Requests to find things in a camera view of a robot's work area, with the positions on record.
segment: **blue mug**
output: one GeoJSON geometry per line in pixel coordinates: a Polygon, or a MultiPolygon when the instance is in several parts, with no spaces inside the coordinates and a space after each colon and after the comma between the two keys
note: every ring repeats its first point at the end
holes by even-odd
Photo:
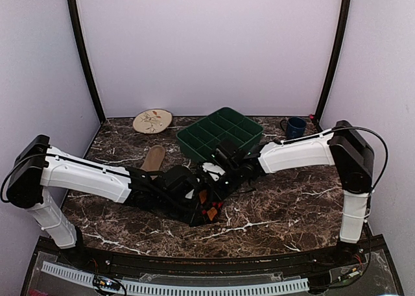
{"type": "Polygon", "coordinates": [[[302,137],[304,135],[307,122],[300,117],[294,116],[289,119],[282,119],[279,122],[279,125],[285,132],[285,137],[289,140],[302,137]]]}

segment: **orange object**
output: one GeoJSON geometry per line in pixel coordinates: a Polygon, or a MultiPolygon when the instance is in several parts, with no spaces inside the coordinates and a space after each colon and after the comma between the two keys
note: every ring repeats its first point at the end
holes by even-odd
{"type": "Polygon", "coordinates": [[[204,204],[206,202],[206,200],[208,199],[208,191],[207,190],[202,190],[199,193],[199,199],[200,199],[200,203],[204,204]]]}
{"type": "Polygon", "coordinates": [[[218,214],[218,211],[216,208],[212,207],[210,210],[207,211],[207,216],[209,217],[210,221],[213,221],[213,218],[218,214]]]}

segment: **green plastic tray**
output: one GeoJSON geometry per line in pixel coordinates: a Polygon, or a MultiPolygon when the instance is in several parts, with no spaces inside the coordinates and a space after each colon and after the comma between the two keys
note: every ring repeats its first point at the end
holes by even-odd
{"type": "Polygon", "coordinates": [[[264,128],[231,108],[221,108],[177,133],[180,150],[194,162],[212,161],[223,139],[244,150],[259,143],[264,128]]]}

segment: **red object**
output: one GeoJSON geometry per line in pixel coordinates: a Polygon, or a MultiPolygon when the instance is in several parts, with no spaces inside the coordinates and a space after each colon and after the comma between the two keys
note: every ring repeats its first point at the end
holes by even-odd
{"type": "Polygon", "coordinates": [[[43,293],[43,292],[41,292],[41,291],[30,290],[30,291],[29,291],[29,295],[30,295],[30,296],[48,296],[49,294],[47,294],[47,293],[43,293]]]}

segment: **mug handle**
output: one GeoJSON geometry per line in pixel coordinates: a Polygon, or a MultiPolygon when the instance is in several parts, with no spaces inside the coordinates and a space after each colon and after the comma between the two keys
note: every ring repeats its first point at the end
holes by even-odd
{"type": "Polygon", "coordinates": [[[286,127],[284,128],[284,126],[283,126],[283,122],[286,122],[286,124],[288,125],[288,120],[287,120],[287,119],[282,119],[282,120],[279,122],[279,127],[281,127],[281,129],[283,130],[283,132],[285,132],[285,131],[287,130],[287,128],[286,128],[286,127]]]}

